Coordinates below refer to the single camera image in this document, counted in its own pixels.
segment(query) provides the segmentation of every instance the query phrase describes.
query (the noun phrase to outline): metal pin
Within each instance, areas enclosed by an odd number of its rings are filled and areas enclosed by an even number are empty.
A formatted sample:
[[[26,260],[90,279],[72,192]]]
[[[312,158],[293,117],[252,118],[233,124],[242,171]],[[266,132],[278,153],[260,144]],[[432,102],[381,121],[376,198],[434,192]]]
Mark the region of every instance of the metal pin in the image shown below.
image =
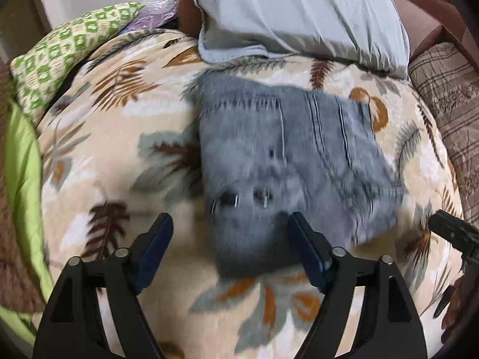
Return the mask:
[[[343,256],[346,256],[346,250],[342,247],[335,247],[331,250],[332,254],[335,256],[338,256],[342,258]]]
[[[76,266],[80,262],[81,262],[81,259],[78,256],[74,256],[68,260],[68,264],[70,266]]]
[[[255,190],[253,195],[260,203],[263,203],[264,209],[268,206],[268,201],[272,200],[272,194],[266,188]]]
[[[115,251],[115,256],[117,258],[124,258],[125,256],[127,256],[129,253],[129,250],[128,248],[118,248],[116,251]]]
[[[394,263],[394,259],[391,258],[391,256],[389,255],[383,255],[381,257],[381,260],[383,261],[383,263],[386,263],[387,265],[392,265]]]
[[[224,192],[219,197],[219,202],[222,205],[227,205],[227,206],[231,206],[231,207],[236,208],[240,204],[240,197],[235,192]]]

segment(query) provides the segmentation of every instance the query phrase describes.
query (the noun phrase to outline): brown fabric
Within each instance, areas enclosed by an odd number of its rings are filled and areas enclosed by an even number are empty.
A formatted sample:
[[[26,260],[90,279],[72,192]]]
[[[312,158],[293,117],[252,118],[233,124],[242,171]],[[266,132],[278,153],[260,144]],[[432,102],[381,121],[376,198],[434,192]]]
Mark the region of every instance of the brown fabric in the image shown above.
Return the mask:
[[[5,182],[5,138],[9,119],[8,67],[0,64],[0,305],[25,313],[42,311],[45,303],[22,261]]]
[[[438,20],[457,39],[462,39],[466,24],[449,0],[409,0]]]
[[[409,0],[423,9],[445,29],[445,40],[452,42],[479,73],[479,48],[459,11],[449,0]]]
[[[394,5],[408,33],[410,60],[439,43],[442,33],[439,21],[409,0],[394,0]]]
[[[451,43],[420,55],[409,65],[409,74],[442,134],[464,218],[479,227],[479,75]]]
[[[202,26],[201,11],[193,0],[180,0],[178,3],[178,28],[188,36],[200,36]]]

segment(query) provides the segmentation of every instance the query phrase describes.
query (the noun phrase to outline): brown plaid fabric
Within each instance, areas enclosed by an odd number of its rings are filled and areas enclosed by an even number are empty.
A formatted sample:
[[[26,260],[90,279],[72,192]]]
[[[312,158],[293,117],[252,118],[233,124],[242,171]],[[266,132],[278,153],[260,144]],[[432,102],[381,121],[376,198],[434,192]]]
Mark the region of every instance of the brown plaid fabric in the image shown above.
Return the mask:
[[[451,43],[421,54],[409,65],[409,74],[442,134],[464,218],[479,227],[479,76]]]

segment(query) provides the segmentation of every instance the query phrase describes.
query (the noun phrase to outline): pillow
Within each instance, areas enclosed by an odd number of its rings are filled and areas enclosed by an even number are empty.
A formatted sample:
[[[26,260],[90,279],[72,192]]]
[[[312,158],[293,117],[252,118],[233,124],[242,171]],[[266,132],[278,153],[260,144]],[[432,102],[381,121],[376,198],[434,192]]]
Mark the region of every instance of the pillow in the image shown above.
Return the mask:
[[[209,63],[304,54],[406,78],[409,42],[392,0],[194,0]]]
[[[11,62],[18,103],[35,126],[73,66],[130,23],[142,6],[131,2],[84,14],[51,31]]]
[[[479,227],[479,75],[451,43],[421,54],[409,69],[429,106],[456,170],[464,218]]]

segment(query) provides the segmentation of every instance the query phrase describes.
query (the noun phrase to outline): green fabric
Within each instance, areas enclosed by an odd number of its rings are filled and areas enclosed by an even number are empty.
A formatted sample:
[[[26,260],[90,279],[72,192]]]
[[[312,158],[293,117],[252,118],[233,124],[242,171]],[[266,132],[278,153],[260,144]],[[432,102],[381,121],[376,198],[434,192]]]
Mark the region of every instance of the green fabric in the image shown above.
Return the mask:
[[[32,316],[30,314],[16,313],[0,306],[0,317],[13,332],[28,344],[33,345],[35,343],[35,334],[31,328]]]
[[[136,17],[142,4],[110,5],[51,31],[10,64],[18,103],[36,126],[69,71]]]
[[[11,102],[7,130],[5,175],[9,204],[22,257],[30,261],[40,281],[45,301],[53,290],[53,280],[45,264],[43,223],[40,206],[42,161],[37,136],[20,107]]]

